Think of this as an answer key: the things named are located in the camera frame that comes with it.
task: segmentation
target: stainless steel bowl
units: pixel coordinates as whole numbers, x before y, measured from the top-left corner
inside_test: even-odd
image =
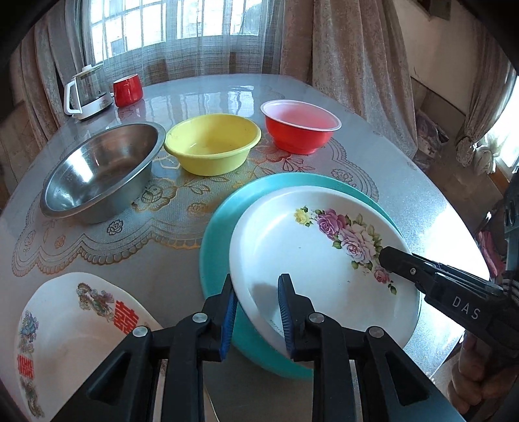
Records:
[[[98,223],[119,214],[141,195],[152,160],[166,138],[156,123],[117,126],[88,139],[52,172],[40,207],[51,218],[77,216]]]

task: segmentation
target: red mug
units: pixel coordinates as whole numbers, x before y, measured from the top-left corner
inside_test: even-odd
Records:
[[[139,75],[125,76],[114,82],[114,99],[118,107],[135,104],[142,99],[142,85]]]

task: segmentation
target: hand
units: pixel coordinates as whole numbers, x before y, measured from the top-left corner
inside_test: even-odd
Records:
[[[476,336],[465,333],[458,364],[452,369],[452,379],[447,387],[450,403],[462,415],[470,406],[507,394],[519,375],[519,366],[510,366],[494,376],[485,377],[485,362],[475,350],[476,342]]]

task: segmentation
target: white plate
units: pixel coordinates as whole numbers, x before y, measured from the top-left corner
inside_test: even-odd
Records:
[[[286,188],[241,216],[230,243],[230,273],[252,324],[285,356],[277,296],[282,273],[316,311],[360,331],[378,325],[403,347],[418,322],[419,292],[379,266],[383,246],[409,253],[398,231],[364,203],[326,188]]]
[[[33,422],[52,420],[94,369],[137,325],[160,324],[132,296],[93,274],[49,280],[23,310],[15,338],[20,391]],[[166,361],[157,387],[160,420]],[[206,421],[217,421],[204,390]]]

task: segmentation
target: kettle handle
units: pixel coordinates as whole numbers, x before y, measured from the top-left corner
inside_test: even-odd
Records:
[[[74,86],[74,94],[75,94],[75,97],[76,97],[76,100],[77,100],[77,105],[79,106],[79,110],[74,110],[70,107],[70,91],[72,89],[72,87]],[[63,111],[68,114],[68,115],[72,115],[72,114],[81,114],[83,113],[83,110],[81,109],[81,104],[79,103],[79,95],[78,95],[78,92],[77,92],[77,84],[76,84],[76,79],[72,79],[65,87],[65,98],[64,98],[64,101],[63,101]]]

